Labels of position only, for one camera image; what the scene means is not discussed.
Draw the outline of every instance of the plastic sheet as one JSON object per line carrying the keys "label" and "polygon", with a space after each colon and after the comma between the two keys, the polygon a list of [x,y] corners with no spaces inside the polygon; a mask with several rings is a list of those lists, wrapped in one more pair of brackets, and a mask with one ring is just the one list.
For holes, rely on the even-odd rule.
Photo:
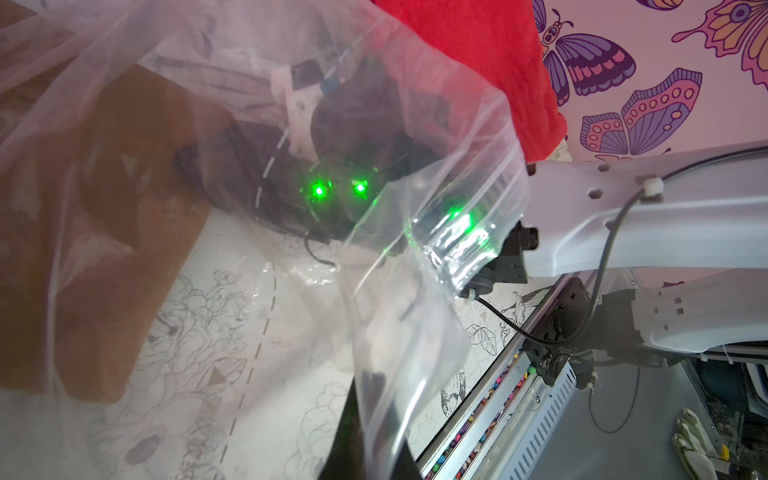
{"label": "plastic sheet", "polygon": [[[129,460],[74,440],[71,398],[123,402],[136,372],[175,365],[182,316],[205,325],[196,352],[237,341],[278,275],[318,355],[343,362],[351,339],[366,471],[388,478],[465,358],[452,299],[528,199],[505,96],[363,0],[81,0],[0,30],[0,51],[0,384],[40,394],[28,413],[56,425],[59,478]],[[177,278],[207,202],[239,219],[252,298],[225,273],[207,292]],[[194,415],[211,372],[167,377]]]}

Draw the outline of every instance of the wall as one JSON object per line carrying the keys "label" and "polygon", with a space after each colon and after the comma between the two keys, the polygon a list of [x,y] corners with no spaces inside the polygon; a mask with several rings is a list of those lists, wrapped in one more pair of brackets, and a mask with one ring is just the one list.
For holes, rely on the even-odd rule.
{"label": "wall", "polygon": [[[723,10],[720,5],[730,5]],[[660,10],[656,4],[667,5],[670,10]],[[545,24],[547,28],[541,34],[545,36],[557,20],[558,16],[552,11],[556,9],[561,21],[561,29],[558,32],[558,40],[549,45],[549,51],[554,51],[565,68],[563,78],[556,81],[559,88],[567,83],[570,96],[567,100],[561,98],[560,112],[568,121],[568,149],[574,160],[587,161],[611,160],[627,157],[655,156],[667,150],[672,152],[696,150],[706,147],[714,147],[724,144],[739,144],[747,141],[757,141],[768,138],[766,120],[768,120],[768,4],[761,1],[755,2],[731,2],[727,0],[583,0],[571,2],[568,0],[534,0],[538,27],[541,27],[543,15],[546,13]],[[712,28],[700,29],[685,37],[684,31],[692,31],[700,27],[704,22],[721,22],[724,28],[734,28],[734,33],[729,40],[734,40],[736,47],[730,50],[719,51],[715,48],[705,48],[705,40],[713,38],[715,31]],[[589,61],[585,57],[578,60],[583,65],[590,65],[592,71],[600,71],[601,79],[613,81],[615,84],[605,91],[581,96],[577,94],[576,87],[584,82],[576,81],[568,72],[569,60],[561,55],[562,47],[568,40],[573,41],[573,34],[596,35],[607,39],[602,41],[604,50],[609,50],[617,45],[618,50],[613,50],[603,58],[598,55]],[[598,51],[601,41],[592,38],[592,46]],[[619,57],[614,53],[621,52]],[[745,51],[759,54],[758,61],[744,59]],[[611,58],[620,58],[628,54],[634,59],[635,69],[626,74],[617,72],[617,64]],[[545,65],[552,72],[557,69],[558,61],[550,58]],[[644,147],[639,139],[642,137],[645,145],[656,134],[666,136],[656,147],[637,154],[628,152],[618,153],[616,148],[610,148],[600,142],[581,140],[581,131],[584,118],[606,113],[618,113],[622,117],[617,119],[619,131],[614,134],[614,139],[624,135],[630,125],[627,125],[621,109],[635,91],[645,91],[654,88],[664,82],[676,69],[682,68],[694,74],[700,75],[700,87],[695,87],[697,92],[688,101],[688,105],[677,104],[665,113],[666,120],[659,115],[660,123],[655,127],[647,124],[644,132],[637,132],[637,140],[634,142],[636,150]],[[692,85],[690,81],[682,84]],[[656,99],[660,102],[664,93],[659,92]],[[668,104],[673,104],[671,97],[667,97]],[[640,107],[642,101],[633,104]],[[642,117],[642,112],[635,118],[635,124]]]}

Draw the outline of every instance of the dashed line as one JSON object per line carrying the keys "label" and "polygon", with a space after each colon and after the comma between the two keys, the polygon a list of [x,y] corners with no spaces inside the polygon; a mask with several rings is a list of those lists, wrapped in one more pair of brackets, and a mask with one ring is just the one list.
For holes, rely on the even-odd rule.
{"label": "dashed line", "polygon": [[333,75],[333,72],[336,71],[336,66],[332,66],[330,70],[328,70],[328,73],[326,73],[326,76],[324,77],[326,80],[330,78],[331,75]]}
{"label": "dashed line", "polygon": [[290,133],[289,128],[286,128],[285,130],[283,130],[283,136],[280,137],[280,141],[277,142],[277,150],[279,150],[280,148],[283,148],[283,144],[286,143],[286,139],[288,138],[288,133]]}
{"label": "dashed line", "polygon": [[[287,135],[288,135],[287,132],[288,132],[288,129],[286,129],[285,133],[283,134],[283,140],[284,140],[285,137],[287,137]],[[259,194],[261,194],[261,188],[259,188],[259,193],[257,194],[257,199],[256,199],[257,208],[259,207]],[[272,264],[272,271],[275,271],[275,263],[274,263],[274,261],[271,260],[270,263]],[[277,291],[277,275],[275,275],[275,277],[274,277],[274,284],[273,285],[274,285],[275,291]],[[272,306],[270,307],[270,311],[275,308],[275,299],[276,299],[276,297],[277,297],[277,295],[272,295]],[[264,325],[264,331],[263,331],[262,335],[266,334],[266,329],[267,329],[267,327],[269,325],[270,325],[270,318],[267,317],[266,318],[266,324]],[[263,345],[263,342],[259,342],[259,346],[256,348],[256,354],[253,356],[254,360],[259,358],[259,353],[261,352],[261,346],[262,345]],[[254,367],[250,367],[250,371],[248,372],[248,379],[245,381],[246,385],[250,384],[250,380],[251,380],[251,378],[253,378],[253,370],[254,370]],[[245,392],[243,393],[243,395],[240,396],[240,402],[237,404],[237,409],[238,410],[243,408],[243,402],[244,401],[245,401]],[[232,420],[232,426],[230,427],[230,437],[232,436],[232,434],[235,431],[235,425],[236,424],[237,424],[237,418]],[[227,449],[228,448],[229,448],[229,445],[225,445],[224,446],[224,450],[221,452],[221,458],[219,459],[219,463],[224,463],[224,456],[227,454]],[[217,474],[214,475],[214,480],[218,480],[218,478],[219,478],[219,474],[217,473]]]}
{"label": "dashed line", "polygon": [[270,170],[272,170],[272,164],[274,163],[275,163],[275,157],[270,157],[270,161],[266,163],[266,168],[264,169],[264,173],[261,174],[262,178],[266,178],[266,176],[270,174]]}

